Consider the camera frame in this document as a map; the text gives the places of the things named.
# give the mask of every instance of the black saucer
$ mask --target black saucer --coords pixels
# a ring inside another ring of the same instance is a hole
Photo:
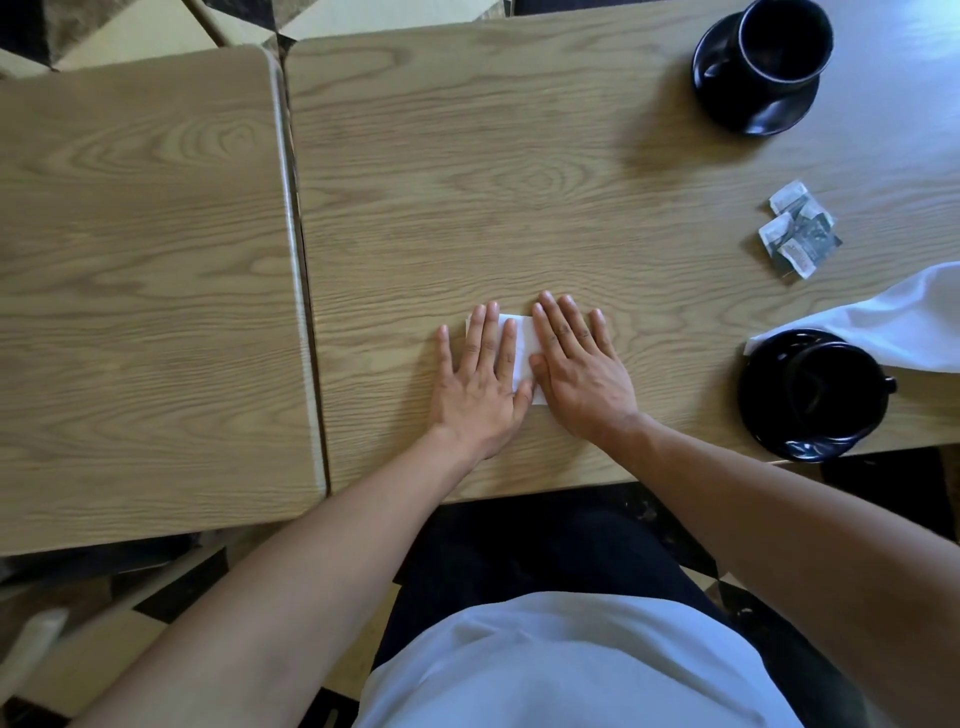
[[[719,20],[697,43],[692,63],[694,92],[710,118],[731,132],[749,136],[785,132],[810,111],[820,79],[773,100],[725,85],[718,71],[727,57],[728,38],[735,32],[740,15],[735,12]]]
[[[775,394],[782,388],[780,363],[796,350],[827,341],[843,339],[814,328],[794,328],[779,333],[756,348],[740,375],[737,403],[743,424],[757,442],[786,460],[820,463],[839,457],[859,440],[837,441],[816,435],[798,438],[790,431],[793,429],[788,415],[790,405]]]

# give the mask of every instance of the folded paper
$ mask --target folded paper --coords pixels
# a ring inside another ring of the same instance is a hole
[[[516,319],[516,358],[514,359],[514,391],[524,379],[533,379],[534,373],[530,370],[530,354],[540,353],[540,339],[534,330],[534,320],[530,316],[517,316],[515,313],[501,313],[499,329],[496,333],[496,348],[500,351],[500,339],[503,337],[503,325],[507,319]],[[467,319],[467,330],[470,328],[470,319]],[[543,390],[534,389],[533,404],[546,404]]]
[[[960,261],[926,268],[868,301],[754,336],[744,353],[791,328],[835,333],[886,366],[960,374]]]

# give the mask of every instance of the wood grain tabletop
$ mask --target wood grain tabletop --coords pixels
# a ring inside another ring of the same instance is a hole
[[[271,63],[0,84],[0,554],[324,493]]]
[[[430,337],[537,292],[602,306],[641,408],[773,459],[733,396],[749,336],[960,258],[960,55],[946,6],[825,0],[818,98],[767,140],[713,126],[690,58],[741,0],[670,0],[298,43],[287,61],[328,467],[343,488],[423,430]],[[779,279],[756,231],[803,180],[844,246]],[[960,440],[960,377],[894,371],[859,451]],[[626,478],[534,408],[454,498]]]

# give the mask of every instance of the white cloth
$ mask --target white cloth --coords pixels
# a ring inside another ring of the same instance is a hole
[[[800,728],[756,651],[678,602],[541,592],[466,609],[378,667],[355,728]]]
[[[835,333],[886,366],[960,373],[960,261],[926,268],[868,301],[837,306],[754,336],[744,353],[791,328]]]
[[[496,348],[500,350],[500,339],[503,338],[503,325],[507,319],[516,319],[516,359],[514,360],[514,391],[524,379],[533,379],[534,373],[530,369],[530,354],[540,353],[540,339],[534,330],[532,316],[519,316],[515,313],[501,313],[497,323],[500,328],[496,333]],[[470,330],[470,319],[467,318],[467,331]],[[533,404],[546,404],[546,397],[539,387],[534,388]]]

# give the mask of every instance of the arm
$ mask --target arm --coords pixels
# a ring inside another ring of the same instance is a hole
[[[599,311],[534,308],[551,410],[649,487],[757,596],[901,726],[960,715],[960,547],[860,498],[637,411]]]
[[[516,322],[497,359],[497,319],[474,310],[456,374],[440,328],[431,426],[410,449],[276,534],[73,725],[296,726],[423,522],[523,420],[533,383],[512,394]]]

